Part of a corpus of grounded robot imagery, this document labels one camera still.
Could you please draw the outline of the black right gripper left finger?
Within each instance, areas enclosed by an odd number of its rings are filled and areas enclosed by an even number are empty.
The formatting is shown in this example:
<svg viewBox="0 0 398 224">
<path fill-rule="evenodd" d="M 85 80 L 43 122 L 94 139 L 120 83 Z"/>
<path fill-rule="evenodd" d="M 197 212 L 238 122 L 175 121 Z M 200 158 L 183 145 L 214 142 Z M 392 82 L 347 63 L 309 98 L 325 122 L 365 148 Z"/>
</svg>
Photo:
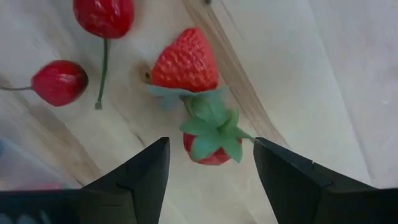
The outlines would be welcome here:
<svg viewBox="0 0 398 224">
<path fill-rule="evenodd" d="M 54 185 L 0 191 L 0 224 L 158 224 L 169 179 L 161 137 L 79 189 Z"/>
</svg>

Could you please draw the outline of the red plastic strawberry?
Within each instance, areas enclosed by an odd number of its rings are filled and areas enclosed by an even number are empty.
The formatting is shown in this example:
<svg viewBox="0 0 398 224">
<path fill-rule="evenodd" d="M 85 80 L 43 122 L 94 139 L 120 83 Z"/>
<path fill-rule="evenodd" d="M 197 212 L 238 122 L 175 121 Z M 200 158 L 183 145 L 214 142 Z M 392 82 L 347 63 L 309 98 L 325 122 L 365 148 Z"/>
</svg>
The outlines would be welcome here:
<svg viewBox="0 0 398 224">
<path fill-rule="evenodd" d="M 181 98 L 206 98 L 212 104 L 223 103 L 215 56 L 199 28 L 185 29 L 159 55 L 150 73 L 147 90 L 169 108 Z"/>
<path fill-rule="evenodd" d="M 218 166 L 232 159 L 241 162 L 242 141 L 255 138 L 238 127 L 239 111 L 227 108 L 219 96 L 182 98 L 188 119 L 180 125 L 183 146 L 193 162 Z"/>
</svg>

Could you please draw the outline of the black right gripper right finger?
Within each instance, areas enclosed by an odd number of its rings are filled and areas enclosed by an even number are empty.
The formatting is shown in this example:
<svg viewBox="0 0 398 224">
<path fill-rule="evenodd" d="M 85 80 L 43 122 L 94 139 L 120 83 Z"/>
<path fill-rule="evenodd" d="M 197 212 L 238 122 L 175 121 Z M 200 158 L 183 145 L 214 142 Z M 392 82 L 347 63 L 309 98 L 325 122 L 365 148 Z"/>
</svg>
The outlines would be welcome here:
<svg viewBox="0 0 398 224">
<path fill-rule="evenodd" d="M 371 187 L 265 138 L 253 154 L 278 224 L 398 224 L 398 188 Z"/>
</svg>

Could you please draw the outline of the red plastic cherry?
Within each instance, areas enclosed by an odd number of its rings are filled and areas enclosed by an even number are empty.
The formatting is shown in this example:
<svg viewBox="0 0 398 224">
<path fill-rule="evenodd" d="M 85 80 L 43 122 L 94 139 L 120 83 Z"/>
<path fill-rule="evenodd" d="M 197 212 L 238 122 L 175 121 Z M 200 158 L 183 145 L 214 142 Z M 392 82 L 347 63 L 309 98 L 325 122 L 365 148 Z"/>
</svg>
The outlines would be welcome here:
<svg viewBox="0 0 398 224">
<path fill-rule="evenodd" d="M 108 72 L 109 41 L 120 39 L 134 22 L 134 0 L 73 0 L 73 13 L 81 27 L 103 39 L 103 62 L 95 109 L 103 108 L 102 98 Z"/>
<path fill-rule="evenodd" d="M 31 79 L 27 87 L 5 87 L 0 90 L 32 90 L 48 104 L 60 107 L 76 101 L 89 83 L 85 70 L 69 60 L 54 60 L 44 65 Z"/>
</svg>

